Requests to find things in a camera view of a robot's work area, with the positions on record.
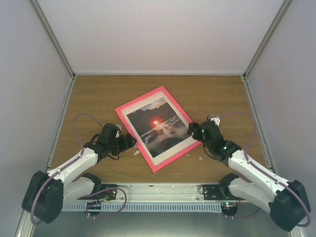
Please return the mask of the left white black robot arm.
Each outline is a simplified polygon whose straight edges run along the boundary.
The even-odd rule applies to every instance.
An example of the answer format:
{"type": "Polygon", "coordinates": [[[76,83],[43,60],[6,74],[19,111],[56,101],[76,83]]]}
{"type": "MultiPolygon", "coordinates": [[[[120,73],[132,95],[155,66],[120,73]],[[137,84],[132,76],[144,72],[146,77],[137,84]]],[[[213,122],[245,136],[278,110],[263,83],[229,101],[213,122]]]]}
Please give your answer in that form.
{"type": "Polygon", "coordinates": [[[104,198],[116,198],[117,186],[103,186],[97,176],[86,170],[104,158],[118,159],[120,153],[134,147],[136,139],[123,135],[120,126],[107,123],[99,134],[82,146],[71,159],[48,172],[37,171],[31,178],[21,207],[31,220],[54,221],[64,206],[77,199],[100,203],[104,198]]]}

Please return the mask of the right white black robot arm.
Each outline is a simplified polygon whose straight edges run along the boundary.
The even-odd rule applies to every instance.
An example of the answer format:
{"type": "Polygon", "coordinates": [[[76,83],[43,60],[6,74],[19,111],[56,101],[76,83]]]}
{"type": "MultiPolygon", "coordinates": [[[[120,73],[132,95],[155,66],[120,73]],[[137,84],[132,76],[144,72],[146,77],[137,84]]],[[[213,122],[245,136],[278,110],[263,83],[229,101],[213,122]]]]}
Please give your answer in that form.
{"type": "Polygon", "coordinates": [[[252,203],[269,213],[273,222],[287,232],[310,224],[311,207],[301,182],[288,181],[256,162],[239,145],[224,139],[214,120],[202,124],[191,122],[187,134],[201,142],[213,160],[249,180],[246,182],[233,173],[226,175],[219,182],[222,199],[236,197],[252,203]]]}

